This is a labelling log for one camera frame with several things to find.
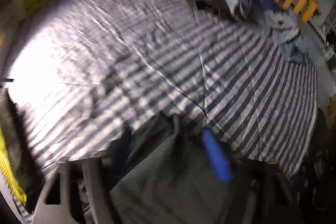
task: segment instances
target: mattress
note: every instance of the mattress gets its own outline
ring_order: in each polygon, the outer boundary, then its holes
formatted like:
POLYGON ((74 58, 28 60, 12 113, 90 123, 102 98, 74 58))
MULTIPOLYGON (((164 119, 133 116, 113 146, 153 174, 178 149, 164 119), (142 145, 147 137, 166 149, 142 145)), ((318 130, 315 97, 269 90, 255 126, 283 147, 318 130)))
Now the mattress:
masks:
POLYGON ((312 62, 186 0, 55 0, 21 24, 4 76, 47 178, 160 111, 290 177, 317 113, 312 62))

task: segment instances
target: gray plastic part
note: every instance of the gray plastic part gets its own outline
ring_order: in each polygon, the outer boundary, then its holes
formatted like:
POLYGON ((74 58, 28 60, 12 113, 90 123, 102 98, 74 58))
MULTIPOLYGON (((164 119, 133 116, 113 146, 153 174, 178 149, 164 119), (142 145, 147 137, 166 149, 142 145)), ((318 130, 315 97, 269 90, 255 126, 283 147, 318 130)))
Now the gray plastic part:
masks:
POLYGON ((80 224, 71 215, 71 171, 83 171, 85 189, 90 211, 95 224, 113 224, 108 203, 108 194, 104 189, 100 158, 76 161, 61 161, 48 180, 37 201, 32 224, 80 224), (60 182, 60 204, 47 204, 46 200, 55 180, 60 182))
POLYGON ((60 164, 53 177, 44 184, 34 212, 33 224, 53 223, 78 224, 70 213, 70 166, 68 162, 60 164), (58 173, 60 175, 60 204, 48 205, 45 201, 58 173))
POLYGON ((112 224, 110 207, 106 202, 106 191, 101 179, 101 162, 99 158, 83 160, 83 177, 95 223, 112 224))

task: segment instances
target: yellow strap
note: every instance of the yellow strap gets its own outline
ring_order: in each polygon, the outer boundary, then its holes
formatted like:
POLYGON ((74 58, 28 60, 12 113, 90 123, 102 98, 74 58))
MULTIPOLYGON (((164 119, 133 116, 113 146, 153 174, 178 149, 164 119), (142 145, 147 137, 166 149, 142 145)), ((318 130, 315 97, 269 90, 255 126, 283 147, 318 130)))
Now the yellow strap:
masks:
POLYGON ((25 206, 27 202, 27 195, 17 182, 11 169, 5 138, 2 135, 1 127, 0 127, 0 170, 3 176, 5 177, 5 181, 8 184, 9 189, 12 191, 14 197, 16 197, 16 199, 19 200, 23 206, 25 206))

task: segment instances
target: blue handle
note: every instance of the blue handle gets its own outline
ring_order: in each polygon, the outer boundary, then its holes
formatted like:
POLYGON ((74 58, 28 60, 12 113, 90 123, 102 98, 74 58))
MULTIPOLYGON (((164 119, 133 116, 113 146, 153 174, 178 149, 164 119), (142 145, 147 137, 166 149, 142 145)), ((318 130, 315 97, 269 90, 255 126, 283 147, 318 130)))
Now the blue handle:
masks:
POLYGON ((217 177, 224 182, 230 182, 232 175, 229 161, 210 129, 202 130, 202 142, 217 177))

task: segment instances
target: crumpled clothing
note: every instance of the crumpled clothing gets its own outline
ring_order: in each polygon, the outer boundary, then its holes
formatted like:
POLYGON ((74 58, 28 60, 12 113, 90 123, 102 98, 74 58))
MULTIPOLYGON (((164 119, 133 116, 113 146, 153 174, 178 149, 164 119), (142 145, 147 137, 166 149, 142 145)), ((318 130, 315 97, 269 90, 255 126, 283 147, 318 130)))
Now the crumpled clothing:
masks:
POLYGON ((307 47, 292 11, 264 9, 251 0, 225 0, 233 19, 243 21, 278 45, 288 61, 307 61, 307 47))

